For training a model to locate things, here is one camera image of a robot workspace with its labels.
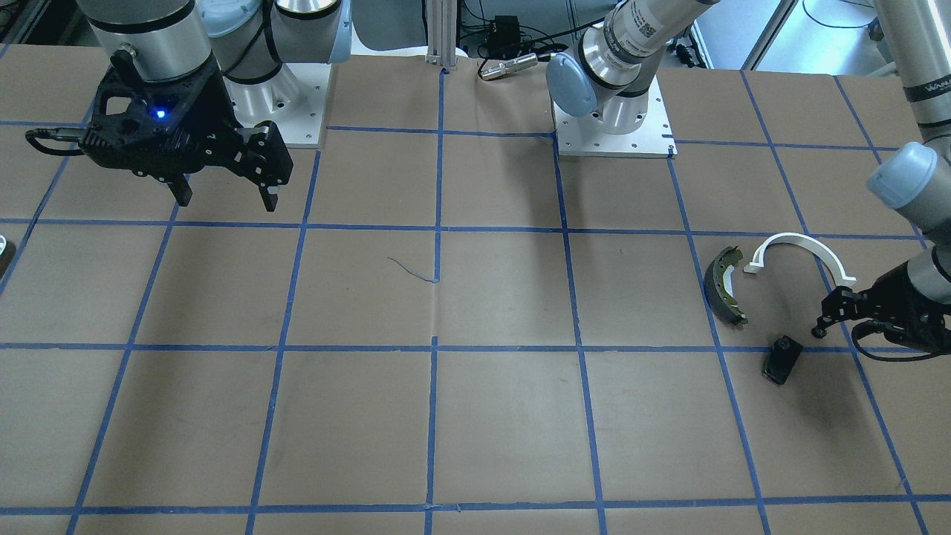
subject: white curved part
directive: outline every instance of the white curved part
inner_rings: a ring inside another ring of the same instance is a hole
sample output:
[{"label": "white curved part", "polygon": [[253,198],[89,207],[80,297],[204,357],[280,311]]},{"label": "white curved part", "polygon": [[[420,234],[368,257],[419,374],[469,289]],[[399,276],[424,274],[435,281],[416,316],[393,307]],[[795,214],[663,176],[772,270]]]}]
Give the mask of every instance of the white curved part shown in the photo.
[{"label": "white curved part", "polygon": [[835,279],[835,286],[837,287],[852,287],[858,282],[858,279],[855,277],[849,277],[845,274],[842,261],[832,252],[832,249],[826,247],[824,243],[815,238],[810,238],[804,234],[797,234],[796,232],[781,232],[769,236],[767,240],[756,249],[756,252],[753,253],[752,262],[747,264],[746,267],[743,268],[743,271],[755,274],[765,268],[767,248],[773,244],[799,246],[818,256],[819,259],[825,263],[825,267],[832,273],[832,278]]}]

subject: black plastic part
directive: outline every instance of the black plastic part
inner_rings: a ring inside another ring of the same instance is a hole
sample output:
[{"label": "black plastic part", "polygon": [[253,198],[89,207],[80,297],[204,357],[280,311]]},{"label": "black plastic part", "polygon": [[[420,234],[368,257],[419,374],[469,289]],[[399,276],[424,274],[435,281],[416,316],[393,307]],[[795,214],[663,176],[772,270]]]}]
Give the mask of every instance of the black plastic part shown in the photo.
[{"label": "black plastic part", "polygon": [[278,196],[275,193],[268,193],[267,188],[258,188],[261,194],[261,200],[264,201],[264,209],[274,211],[278,209]]},{"label": "black plastic part", "polygon": [[846,320],[875,320],[875,329],[892,344],[911,347],[925,353],[945,352],[951,348],[951,330],[944,315],[951,307],[935,303],[921,295],[908,278],[908,263],[879,277],[871,288],[855,292],[836,287],[823,299],[823,315],[816,319],[812,335],[825,336],[825,330]]},{"label": "black plastic part", "polygon": [[133,61],[134,58],[128,50],[116,50],[109,57],[109,63],[111,63],[112,68],[116,70],[119,79],[132,89],[141,89],[146,82],[142,79],[142,75],[139,74],[139,71],[135,69]]},{"label": "black plastic part", "polygon": [[784,385],[802,352],[802,344],[786,335],[781,336],[773,342],[773,349],[763,361],[763,375],[777,385]]},{"label": "black plastic part", "polygon": [[[143,82],[125,50],[112,63],[89,126],[79,130],[79,149],[93,162],[154,177],[182,207],[192,194],[184,176],[205,166],[227,168],[265,192],[287,185],[294,163],[277,124],[246,129],[238,122],[214,55],[191,74],[160,83]],[[110,114],[112,98],[127,99],[127,108]],[[265,209],[275,209],[276,194],[262,199]]]},{"label": "black plastic part", "polygon": [[187,207],[191,201],[191,186],[188,185],[184,176],[179,175],[166,178],[165,182],[168,184],[168,188],[171,189],[172,196],[175,197],[175,202],[178,203],[180,207]]},{"label": "black plastic part", "polygon": [[3,248],[3,252],[0,252],[0,279],[3,278],[3,274],[7,272],[7,268],[10,267],[10,262],[13,261],[13,255],[16,254],[16,246],[10,240],[7,240],[7,246]]},{"label": "black plastic part", "polygon": [[490,59],[514,59],[521,53],[521,26],[514,15],[496,15],[489,23],[485,47]]}]

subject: wire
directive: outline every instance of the wire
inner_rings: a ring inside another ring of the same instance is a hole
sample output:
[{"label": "wire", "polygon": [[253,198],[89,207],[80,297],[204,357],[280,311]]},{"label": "wire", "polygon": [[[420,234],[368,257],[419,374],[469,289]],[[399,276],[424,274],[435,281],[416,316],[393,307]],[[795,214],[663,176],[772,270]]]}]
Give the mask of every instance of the wire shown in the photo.
[{"label": "wire", "polygon": [[869,8],[870,10],[875,9],[874,7],[869,6],[868,4],[863,4],[862,2],[853,2],[852,0],[839,0],[839,1],[844,4],[851,4],[853,6],[862,6],[863,8]]},{"label": "wire", "polygon": [[[867,349],[862,347],[862,345],[859,344],[859,340],[862,340],[862,338],[864,338],[868,334],[871,334],[872,332],[881,332],[880,330],[877,329],[877,327],[880,326],[881,324],[882,322],[869,320],[867,322],[862,322],[852,328],[852,333],[851,333],[852,345],[855,346],[855,348],[858,349],[862,355],[865,355],[866,357],[872,359],[873,361],[886,362],[886,363],[914,363],[919,361],[926,361],[928,359],[933,359],[935,357],[940,357],[942,355],[951,354],[951,347],[950,347],[943,351],[935,351],[934,353],[927,353],[924,355],[915,355],[912,357],[883,357],[881,355],[874,355],[868,352]],[[867,332],[865,334],[856,336],[857,331],[860,329],[867,330]]]},{"label": "wire", "polygon": [[865,24],[863,24],[863,25],[861,25],[861,26],[835,26],[835,25],[831,25],[831,24],[826,24],[825,22],[822,22],[821,20],[819,20],[819,19],[817,19],[816,17],[812,16],[812,13],[810,13],[810,12],[809,12],[809,9],[805,6],[805,0],[803,0],[803,12],[805,13],[805,16],[807,16],[807,17],[809,17],[810,19],[812,19],[812,22],[814,22],[814,23],[816,23],[816,24],[818,24],[819,26],[822,26],[822,27],[824,27],[824,28],[832,28],[832,29],[834,29],[834,30],[860,30],[860,29],[868,28],[868,25],[869,25],[869,24],[872,24],[872,22],[875,21],[875,19],[872,19],[872,20],[866,22]]},{"label": "wire", "polygon": [[56,135],[59,129],[32,129],[28,130],[25,134],[27,138],[27,143],[34,149],[48,154],[49,156],[82,156],[85,154],[80,149],[52,149],[43,145],[37,139],[51,139],[53,135]]}]

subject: silver robot arm segment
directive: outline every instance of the silver robot arm segment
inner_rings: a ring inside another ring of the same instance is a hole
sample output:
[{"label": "silver robot arm segment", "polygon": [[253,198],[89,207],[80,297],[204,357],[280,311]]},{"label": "silver robot arm segment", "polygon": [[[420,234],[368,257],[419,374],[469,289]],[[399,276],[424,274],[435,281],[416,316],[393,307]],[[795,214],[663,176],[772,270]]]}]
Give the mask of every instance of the silver robot arm segment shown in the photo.
[{"label": "silver robot arm segment", "polygon": [[601,110],[615,95],[635,98],[650,87],[658,51],[719,0],[626,0],[588,28],[577,50],[552,58],[546,77],[555,103],[570,115]]},{"label": "silver robot arm segment", "polygon": [[[876,0],[904,93],[925,145],[909,143],[882,164],[868,188],[935,243],[858,293],[837,287],[823,299],[813,334],[844,320],[863,320],[852,340],[864,355],[885,361],[917,361],[951,353],[951,4],[943,0]],[[881,357],[859,341],[883,333],[889,342],[924,351],[912,357]]]}]

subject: blue tape line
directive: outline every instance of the blue tape line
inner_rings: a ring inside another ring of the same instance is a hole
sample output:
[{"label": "blue tape line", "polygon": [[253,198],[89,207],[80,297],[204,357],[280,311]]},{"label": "blue tape line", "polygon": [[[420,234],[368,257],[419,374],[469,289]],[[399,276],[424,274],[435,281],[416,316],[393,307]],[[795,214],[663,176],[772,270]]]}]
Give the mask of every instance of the blue tape line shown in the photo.
[{"label": "blue tape line", "polygon": [[916,494],[917,502],[951,502],[951,494]]},{"label": "blue tape line", "polygon": [[604,493],[601,485],[601,462],[597,452],[597,437],[594,434],[594,414],[592,411],[591,385],[588,380],[588,359],[581,339],[581,318],[578,315],[578,299],[574,284],[571,235],[568,232],[568,210],[565,205],[565,189],[558,164],[558,143],[552,140],[554,161],[554,180],[558,192],[558,214],[561,218],[561,239],[565,249],[565,265],[568,274],[568,294],[572,303],[572,323],[574,327],[574,350],[578,353],[578,368],[581,375],[581,393],[585,403],[585,422],[588,427],[588,446],[591,450],[592,476],[594,483],[594,504],[597,509],[600,535],[608,535],[608,517],[604,510]]},{"label": "blue tape line", "polygon": [[[829,504],[887,504],[908,503],[907,494],[862,494],[839,496],[780,496],[764,498],[766,505],[829,505]],[[919,494],[922,503],[951,503],[951,494]],[[696,507],[746,507],[756,505],[753,498],[705,498],[698,500],[612,500],[604,502],[606,509],[653,509]],[[419,513],[424,511],[519,511],[519,510],[570,510],[595,509],[593,501],[575,502],[515,502],[496,504],[471,502],[462,504],[333,504],[333,505],[260,505],[258,515],[294,513]],[[216,515],[246,514],[249,505],[132,505],[132,506],[85,506],[80,516],[98,515]],[[0,516],[58,516],[68,515],[75,507],[0,507]]]},{"label": "blue tape line", "polygon": [[742,507],[756,505],[753,498],[713,498],[703,500],[615,500],[605,502],[608,509],[662,509],[694,507]]},{"label": "blue tape line", "polygon": [[443,232],[536,232],[557,234],[561,228],[546,227],[440,227]]},{"label": "blue tape line", "polygon": [[763,129],[763,135],[766,137],[767,142],[769,143],[769,149],[772,151],[773,159],[776,160],[776,167],[779,169],[779,174],[783,177],[783,184],[786,185],[786,192],[789,193],[789,199],[792,201],[792,207],[796,210],[796,217],[799,218],[799,224],[803,228],[803,232],[808,234],[809,227],[805,224],[805,217],[803,217],[803,211],[799,208],[799,203],[796,202],[796,196],[792,191],[792,185],[789,183],[789,177],[786,176],[786,168],[783,167],[783,162],[779,158],[779,151],[776,150],[775,145],[772,141],[772,136],[769,135],[769,129],[767,129],[767,122],[763,118],[763,112],[760,111],[760,105],[756,102],[756,96],[753,95],[753,88],[749,85],[749,80],[747,80],[747,75],[740,71],[740,77],[743,79],[743,85],[747,89],[747,95],[749,95],[749,102],[752,103],[753,109],[756,111],[756,118],[760,122],[760,128]]},{"label": "blue tape line", "polygon": [[307,228],[319,229],[319,230],[393,230],[393,231],[410,231],[410,230],[428,230],[433,231],[436,227],[429,227],[426,225],[348,225],[348,224],[332,224],[332,223],[308,223]]},{"label": "blue tape line", "polygon": [[684,236],[683,230],[662,230],[652,228],[569,228],[570,234],[634,234],[651,236]]},{"label": "blue tape line", "polygon": [[[825,274],[825,270],[823,269],[822,264],[819,263],[818,259],[816,259],[816,266],[822,273],[826,290],[832,291],[832,285],[829,283],[828,276]],[[845,323],[840,323],[839,326],[842,328],[842,333],[845,336],[845,339],[850,340],[850,335],[848,329],[845,327]],[[868,376],[865,374],[865,367],[862,365],[861,359],[859,359],[859,352],[856,350],[854,345],[849,349],[852,354],[852,361],[855,363],[855,367],[859,370],[859,377],[862,379],[862,386],[865,389],[865,394],[868,396],[868,402],[872,405],[872,411],[875,413],[875,420],[878,422],[879,429],[882,431],[885,445],[888,446],[888,453],[892,457],[892,462],[895,464],[895,469],[898,471],[899,477],[902,478],[902,486],[904,487],[905,493],[908,495],[908,499],[911,503],[911,510],[915,513],[915,519],[918,521],[918,527],[922,531],[922,535],[929,535],[928,527],[924,523],[922,511],[918,507],[915,492],[911,488],[911,483],[908,482],[908,476],[904,471],[904,467],[902,466],[902,460],[899,458],[898,450],[895,448],[894,441],[892,441],[891,433],[888,432],[888,426],[885,424],[882,411],[879,409],[879,403],[875,399],[875,393],[872,391],[872,385],[868,382]]]},{"label": "blue tape line", "polygon": [[436,229],[433,233],[433,281],[439,282],[442,278],[442,175],[443,175],[443,141],[445,139],[446,120],[446,74],[449,71],[439,71],[439,100],[438,126],[436,147]]},{"label": "blue tape line", "polygon": [[[135,337],[139,334],[139,327],[142,326],[142,319],[146,315],[148,299],[152,294],[152,289],[155,288],[155,281],[159,276],[159,267],[162,265],[162,259],[165,257],[165,250],[168,248],[168,240],[171,238],[172,229],[174,228],[172,223],[178,216],[178,209],[178,205],[175,205],[172,208],[171,214],[168,216],[165,234],[162,236],[162,243],[159,245],[159,250],[155,255],[155,262],[152,263],[152,271],[148,275],[146,290],[142,294],[142,299],[139,302],[139,309],[135,314],[135,321],[132,323],[132,330],[128,334],[128,341],[126,342],[128,346],[131,346],[135,343]],[[86,467],[86,473],[84,474],[83,482],[79,487],[79,494],[76,496],[76,510],[74,510],[72,515],[69,517],[69,525],[66,531],[67,535],[72,535],[76,531],[76,523],[79,522],[79,509],[83,507],[83,504],[86,502],[89,484],[92,482],[92,474],[95,472],[96,464],[99,461],[99,454],[103,448],[103,442],[106,440],[109,422],[112,419],[112,411],[115,409],[116,400],[119,397],[119,389],[122,386],[123,378],[126,376],[126,368],[128,367],[128,360],[131,354],[132,349],[127,347],[125,352],[123,352],[119,369],[116,371],[116,377],[112,383],[112,390],[109,393],[109,399],[106,404],[106,411],[103,414],[103,421],[99,425],[99,432],[96,434],[96,442],[92,447],[92,453],[89,455],[89,463]]]},{"label": "blue tape line", "polygon": [[848,110],[852,113],[852,117],[855,119],[855,124],[859,126],[859,131],[862,132],[862,137],[865,138],[865,142],[868,144],[868,148],[872,150],[872,154],[875,155],[875,160],[882,164],[882,157],[879,156],[879,152],[875,150],[875,144],[872,143],[872,138],[868,135],[868,131],[865,129],[865,125],[862,124],[862,119],[859,118],[859,114],[855,111],[855,107],[852,106],[852,101],[849,100],[848,95],[845,94],[845,88],[842,87],[842,82],[839,80],[838,76],[832,76],[832,80],[835,82],[837,88],[839,88],[839,93],[842,95],[843,100],[845,100],[845,105],[848,106]]},{"label": "blue tape line", "polygon": [[345,126],[333,126],[327,127],[328,130],[342,130],[342,131],[351,131],[351,132],[389,132],[389,133],[423,133],[423,134],[445,134],[445,135],[458,135],[458,136],[474,136],[474,137],[540,137],[540,138],[554,138],[554,132],[486,132],[479,130],[449,130],[443,127],[443,121],[440,117],[439,119],[439,128],[437,129],[391,129],[386,127],[345,127]]},{"label": "blue tape line", "polygon": [[713,338],[713,344],[716,347],[717,359],[720,362],[720,371],[723,374],[724,383],[727,386],[727,395],[729,404],[733,409],[733,418],[736,420],[737,431],[740,434],[740,442],[743,445],[743,453],[747,459],[747,468],[749,470],[749,479],[753,487],[753,494],[756,498],[756,507],[760,513],[760,522],[763,524],[763,532],[770,535],[769,519],[767,517],[766,504],[763,501],[763,490],[760,488],[760,478],[756,472],[756,465],[753,462],[752,449],[749,446],[747,428],[743,423],[743,414],[740,412],[740,404],[736,399],[736,390],[733,388],[733,381],[729,375],[727,366],[727,357],[720,343],[720,335],[717,332],[716,322],[713,321],[713,311],[710,309],[707,299],[704,297],[704,271],[700,264],[700,257],[697,255],[697,246],[693,241],[693,233],[690,229],[690,219],[687,216],[687,205],[684,204],[683,192],[680,189],[680,181],[677,179],[677,170],[673,166],[673,158],[667,160],[668,170],[670,171],[670,180],[673,182],[673,190],[677,196],[677,206],[680,208],[680,217],[684,221],[684,230],[687,232],[687,244],[690,248],[690,256],[693,259],[693,270],[697,277],[697,283],[704,303],[704,311],[707,314],[707,323],[710,329],[710,336]]},{"label": "blue tape line", "polygon": [[[0,224],[25,224],[31,221],[26,218],[0,218]],[[166,221],[149,220],[115,220],[115,219],[40,219],[37,225],[92,225],[117,227],[164,227]],[[209,228],[299,228],[295,223],[254,223],[254,222],[220,222],[220,221],[176,221],[175,227],[209,227]],[[360,225],[360,224],[331,224],[308,223],[309,229],[320,230],[385,230],[393,232],[428,231],[428,232],[472,232],[472,233],[504,233],[504,232],[534,232],[543,234],[557,234],[561,228],[549,227],[458,227],[458,226],[426,226],[426,225]],[[685,236],[683,230],[661,228],[569,228],[570,234],[618,234],[618,235],[657,235],[657,236]],[[694,236],[726,236],[726,237],[769,237],[780,230],[748,232],[743,230],[693,230]],[[918,241],[919,235],[900,234],[832,234],[811,233],[814,238],[848,239],[848,240],[912,240]]]},{"label": "blue tape line", "polygon": [[[746,88],[747,88],[747,93],[749,94],[749,99],[750,99],[750,101],[752,102],[753,107],[756,109],[756,114],[757,114],[757,116],[760,118],[760,125],[763,127],[763,134],[767,137],[767,141],[769,141],[769,143],[771,144],[771,143],[772,143],[772,140],[771,140],[771,138],[770,138],[770,136],[769,136],[769,130],[767,129],[766,122],[763,120],[763,115],[762,115],[762,113],[761,113],[760,110],[759,110],[759,106],[758,106],[757,103],[756,103],[756,97],[753,95],[752,88],[750,87],[749,81],[747,80],[747,76],[746,76],[746,74],[743,73],[742,71],[740,71],[740,76],[743,78],[743,83],[744,83],[744,85],[745,85]],[[845,98],[846,103],[849,105],[849,108],[852,110],[853,116],[855,117],[856,121],[858,122],[858,121],[859,121],[859,117],[858,117],[858,115],[855,114],[855,110],[851,107],[851,103],[848,102],[848,97],[845,95],[844,90],[843,90],[843,88],[842,88],[842,85],[839,83],[838,79],[836,79],[835,81],[836,81],[836,85],[839,87],[839,91],[840,91],[840,92],[842,93],[842,95],[843,95],[843,98]],[[869,147],[872,148],[872,142],[871,142],[871,140],[867,137],[867,133],[864,132],[864,135],[865,135],[866,141],[868,142]],[[776,149],[773,149],[773,154],[774,154],[775,157],[776,157],[776,165],[779,167],[780,173],[783,175],[783,180],[786,182],[787,190],[788,190],[788,193],[789,193],[789,200],[792,202],[792,205],[796,208],[796,213],[799,214],[799,216],[800,216],[800,222],[801,222],[802,225],[803,225],[803,232],[808,233],[808,226],[807,226],[806,223],[805,223],[805,219],[802,217],[802,212],[799,210],[799,202],[798,202],[797,199],[796,199],[796,194],[795,194],[795,192],[792,190],[792,187],[790,187],[789,184],[788,184],[788,180],[787,180],[787,178],[786,178],[786,172],[785,172],[785,170],[783,169],[783,163],[780,161],[779,155],[778,155],[778,153],[776,152]],[[831,291],[831,290],[832,290],[832,285],[829,283],[828,276],[827,276],[826,273],[825,273],[825,269],[823,268],[822,263],[819,261],[818,258],[815,259],[815,262],[816,262],[816,268],[819,270],[820,276],[822,276],[823,283],[825,284],[826,291]],[[849,339],[849,333],[848,333],[848,331],[847,331],[846,328],[845,328],[845,323],[840,323],[840,327],[841,327],[841,329],[842,329],[843,335],[845,336],[845,339],[848,340],[848,339]],[[871,385],[868,383],[867,377],[865,376],[864,368],[863,368],[863,366],[862,366],[862,363],[861,363],[860,360],[859,360],[858,351],[857,351],[857,350],[855,349],[855,347],[853,346],[853,347],[851,347],[851,348],[849,349],[849,352],[852,354],[852,359],[853,359],[853,361],[855,362],[855,366],[856,366],[856,368],[859,370],[859,375],[860,375],[860,377],[862,378],[862,382],[863,382],[863,385],[864,385],[864,388],[865,388],[865,392],[866,392],[866,394],[868,395],[868,401],[869,401],[869,403],[872,405],[872,409],[873,409],[873,411],[875,412],[876,419],[877,419],[878,422],[879,422],[879,427],[881,428],[881,431],[882,431],[882,434],[883,434],[883,436],[884,436],[885,442],[886,442],[886,444],[888,445],[889,452],[890,452],[891,455],[892,455],[892,460],[894,461],[895,467],[898,469],[899,475],[900,475],[900,477],[902,478],[902,483],[904,484],[905,491],[906,491],[906,493],[907,493],[907,494],[909,495],[909,497],[910,497],[910,502],[911,502],[911,505],[912,505],[912,509],[914,510],[915,516],[916,516],[916,518],[917,518],[917,520],[918,520],[918,522],[919,522],[919,527],[922,529],[922,534],[923,534],[923,535],[928,535],[928,533],[927,533],[927,527],[925,527],[925,525],[924,525],[924,520],[923,520],[923,518],[922,518],[921,512],[920,512],[919,509],[918,509],[918,505],[917,505],[917,504],[915,503],[915,501],[914,501],[914,493],[912,492],[911,486],[910,486],[910,484],[908,483],[907,478],[905,477],[904,470],[903,470],[903,468],[902,468],[901,460],[899,459],[898,453],[897,453],[897,451],[895,450],[894,444],[893,444],[892,441],[891,441],[891,436],[890,436],[889,433],[888,433],[888,429],[887,429],[887,427],[885,426],[885,422],[884,422],[884,419],[883,419],[883,417],[882,417],[882,414],[881,414],[881,412],[879,411],[878,403],[875,401],[875,396],[874,396],[874,394],[872,393]]]},{"label": "blue tape line", "polygon": [[539,137],[554,139],[554,132],[483,132],[475,130],[443,130],[446,135],[461,135],[474,137]]},{"label": "blue tape line", "polygon": [[438,337],[433,337],[433,349],[429,365],[429,424],[426,429],[426,515],[423,520],[424,535],[433,533],[433,494],[436,480],[436,379],[439,345]]},{"label": "blue tape line", "polygon": [[[715,346],[583,346],[589,353],[712,353]],[[165,351],[165,352],[267,352],[277,351],[277,346],[229,346],[224,344],[190,345],[190,344],[70,344],[70,343],[43,343],[43,342],[0,342],[0,350],[4,349],[71,349],[82,351]],[[284,352],[308,353],[373,353],[373,352],[413,352],[425,353],[431,346],[284,346]],[[767,346],[720,346],[725,353],[767,353]],[[519,353],[519,352],[575,352],[577,346],[437,346],[441,352],[467,353]],[[847,353],[850,347],[804,347],[805,353]],[[869,351],[876,353],[917,353],[908,347],[869,347]]]},{"label": "blue tape line", "polygon": [[239,221],[180,221],[176,227],[212,228],[300,228],[296,223],[245,223]]},{"label": "blue tape line", "polygon": [[388,129],[382,127],[327,127],[328,130],[343,130],[351,132],[392,132],[392,133],[428,133],[435,134],[433,129]]},{"label": "blue tape line", "polygon": [[[865,142],[868,144],[868,147],[872,150],[872,154],[875,155],[875,161],[882,164],[882,156],[879,154],[878,150],[875,148],[875,144],[872,143],[871,136],[868,135],[868,130],[865,129],[865,125],[862,123],[862,119],[859,118],[858,112],[855,111],[855,107],[852,106],[852,101],[848,98],[848,94],[845,93],[845,88],[842,85],[842,81],[839,80],[838,76],[833,76],[832,79],[835,81],[835,85],[839,88],[839,93],[842,95],[843,100],[845,100],[845,105],[848,106],[848,110],[852,113],[852,117],[855,118],[855,124],[859,126],[859,130],[862,132],[862,137],[865,138]],[[928,249],[928,244],[924,241],[924,236],[917,227],[911,225],[912,231],[918,237],[919,242],[922,244],[922,248],[925,250]]]},{"label": "blue tape line", "polygon": [[43,194],[43,198],[40,200],[40,204],[36,207],[36,211],[33,212],[33,217],[30,219],[29,224],[27,225],[27,231],[24,232],[23,238],[20,240],[20,243],[17,244],[16,251],[13,253],[13,258],[10,259],[10,265],[7,266],[7,273],[0,278],[0,295],[3,295],[5,289],[7,289],[7,284],[10,283],[10,279],[13,278],[13,272],[16,270],[17,265],[20,263],[20,258],[23,257],[24,251],[27,249],[27,244],[29,239],[33,236],[33,230],[36,228],[36,222],[40,217],[40,214],[43,213],[43,209],[47,207],[50,197],[52,197],[53,190],[56,189],[56,185],[59,184],[60,179],[63,177],[63,171],[66,169],[66,165],[69,163],[69,156],[65,156],[63,161],[60,163],[59,168],[56,170],[56,174],[53,175],[52,182],[49,183],[49,188],[47,192]]},{"label": "blue tape line", "polygon": [[247,513],[247,524],[244,533],[254,533],[255,518],[261,501],[261,487],[264,481],[264,468],[267,464],[267,451],[271,444],[271,429],[274,427],[274,411],[278,404],[278,389],[281,386],[281,372],[283,371],[284,352],[287,347],[287,333],[291,326],[291,315],[294,311],[294,299],[297,293],[298,276],[301,273],[301,258],[303,257],[304,243],[307,239],[307,219],[310,217],[310,208],[314,204],[314,191],[317,188],[317,175],[320,170],[320,151],[314,154],[314,165],[311,168],[310,187],[307,190],[307,201],[304,204],[301,223],[298,225],[297,249],[294,253],[294,266],[291,268],[291,280],[287,288],[287,305],[284,308],[284,319],[281,323],[281,337],[278,340],[278,354],[274,361],[274,377],[271,382],[271,395],[267,404],[267,416],[264,420],[264,433],[261,438],[261,453],[258,455],[258,467],[255,471],[254,486],[251,490],[251,508]]},{"label": "blue tape line", "polygon": [[122,219],[40,219],[37,225],[95,225],[99,227],[165,227],[167,221],[122,220]]},{"label": "blue tape line", "polygon": [[790,496],[766,498],[767,505],[887,504],[907,502],[907,494],[872,494],[864,496]]}]

